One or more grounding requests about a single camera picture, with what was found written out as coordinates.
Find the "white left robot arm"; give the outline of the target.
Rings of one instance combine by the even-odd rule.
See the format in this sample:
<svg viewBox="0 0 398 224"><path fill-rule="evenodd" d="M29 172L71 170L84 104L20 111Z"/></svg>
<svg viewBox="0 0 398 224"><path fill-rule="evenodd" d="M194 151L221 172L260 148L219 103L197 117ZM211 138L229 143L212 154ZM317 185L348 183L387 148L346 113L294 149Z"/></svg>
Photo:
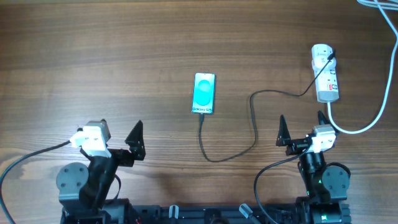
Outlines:
<svg viewBox="0 0 398 224"><path fill-rule="evenodd" d="M146 151L143 139L143 123L138 121L125 143L125 149L110 149L106 120L90 121L70 138L73 147L90 161L86 166L80 162L62 167L57 175L59 202L62 204L60 223L141 223L142 217L133 208L129 199L117 195L108 200L109 189L116 180L118 167L132 167L142 161Z"/></svg>

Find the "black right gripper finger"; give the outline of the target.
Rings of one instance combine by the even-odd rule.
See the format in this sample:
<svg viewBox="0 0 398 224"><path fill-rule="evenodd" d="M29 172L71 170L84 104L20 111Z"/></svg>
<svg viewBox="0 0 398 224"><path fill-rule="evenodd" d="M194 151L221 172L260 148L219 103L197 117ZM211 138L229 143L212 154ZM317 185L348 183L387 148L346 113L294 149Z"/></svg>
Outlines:
<svg viewBox="0 0 398 224"><path fill-rule="evenodd" d="M287 123L284 115L280 116L279 132L277 135L276 146L288 146L291 143L291 137L287 128Z"/></svg>
<svg viewBox="0 0 398 224"><path fill-rule="evenodd" d="M340 132L331 124L330 120L323 114L321 110L317 112L317 116L319 125L330 125L334 129L335 135L339 135Z"/></svg>

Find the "light blue smartphone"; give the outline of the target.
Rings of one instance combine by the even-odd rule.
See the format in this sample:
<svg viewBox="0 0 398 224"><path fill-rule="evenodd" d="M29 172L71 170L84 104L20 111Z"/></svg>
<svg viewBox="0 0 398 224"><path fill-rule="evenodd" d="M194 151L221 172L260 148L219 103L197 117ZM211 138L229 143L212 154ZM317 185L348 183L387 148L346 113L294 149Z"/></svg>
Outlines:
<svg viewBox="0 0 398 224"><path fill-rule="evenodd" d="M193 86L192 113L212 114L214 111L216 75L196 73Z"/></svg>

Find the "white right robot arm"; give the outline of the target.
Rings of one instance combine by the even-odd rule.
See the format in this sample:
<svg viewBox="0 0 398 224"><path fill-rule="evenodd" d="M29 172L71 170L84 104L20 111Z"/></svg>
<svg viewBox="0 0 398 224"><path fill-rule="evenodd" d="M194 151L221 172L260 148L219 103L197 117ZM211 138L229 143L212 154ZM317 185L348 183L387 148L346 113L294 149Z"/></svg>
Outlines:
<svg viewBox="0 0 398 224"><path fill-rule="evenodd" d="M292 139L284 116L280 116L276 145L285 146L288 156L298 156L306 197L295 203L295 223L351 223L348 198L351 172L338 162L326 163L323 153L335 146L338 131L318 112L319 124L304 138Z"/></svg>

